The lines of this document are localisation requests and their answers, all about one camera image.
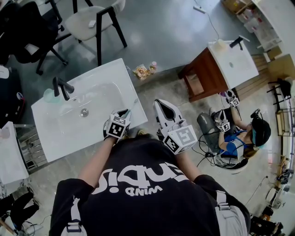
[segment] woman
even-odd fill
[[[212,112],[211,117],[205,113],[198,117],[198,123],[210,149],[221,153],[222,157],[250,158],[254,156],[259,147],[263,146],[271,136],[269,124],[258,116],[254,117],[250,124],[244,124],[236,107],[224,109],[224,112],[226,119],[230,122],[230,131],[226,133],[220,132],[214,124],[214,117],[219,112]],[[234,133],[236,126],[240,131]]]
[[[116,142],[106,138],[78,179],[58,184],[49,235],[60,236],[71,221],[75,197],[88,236],[218,236],[217,190],[241,211],[244,223],[232,217],[233,235],[247,235],[246,207],[203,175],[185,152],[174,155],[148,135]]]

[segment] white logo print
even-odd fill
[[[111,193],[117,193],[119,191],[118,182],[126,182],[132,186],[137,186],[137,188],[129,187],[125,189],[126,194],[129,196],[144,196],[157,193],[157,191],[162,191],[163,189],[160,186],[155,186],[154,188],[150,188],[150,181],[153,182],[162,182],[168,179],[175,179],[180,182],[183,180],[188,180],[186,176],[182,173],[180,169],[178,169],[175,165],[170,163],[161,163],[159,166],[162,168],[163,174],[157,175],[152,168],[146,168],[142,165],[129,165],[125,167],[119,175],[116,172],[112,172],[113,169],[107,169],[103,171],[101,177],[99,179],[99,187],[96,188],[92,194],[98,194],[107,189],[109,186],[109,191]],[[128,171],[136,171],[137,179],[132,179],[125,174]],[[108,181],[106,180],[104,174],[109,173]]]

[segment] black and white marker cube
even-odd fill
[[[111,114],[106,133],[107,135],[121,139],[125,134],[127,134],[130,123],[131,122],[129,120]]]
[[[230,123],[229,122],[222,123],[222,125],[217,126],[217,128],[219,128],[221,132],[226,132],[226,131],[230,130]]]
[[[237,97],[234,97],[234,98],[230,101],[230,106],[231,106],[231,107],[235,107],[235,106],[237,106],[237,105],[239,105],[239,104],[240,104],[240,102],[239,102],[239,100],[238,100]]]
[[[184,152],[198,142],[192,125],[169,131],[167,134],[164,144],[174,154]]]

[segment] black t-shirt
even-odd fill
[[[75,196],[88,236],[218,236],[216,190],[225,191],[208,175],[189,181],[159,141],[127,139],[112,148],[98,188],[80,179],[58,184],[49,235],[59,236],[71,221]],[[229,205],[244,214],[249,231],[247,209],[226,194]]]

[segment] black cap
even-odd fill
[[[252,127],[253,143],[258,147],[262,146],[268,141],[269,137],[271,136],[271,128],[269,124],[261,118],[254,118],[252,120]]]

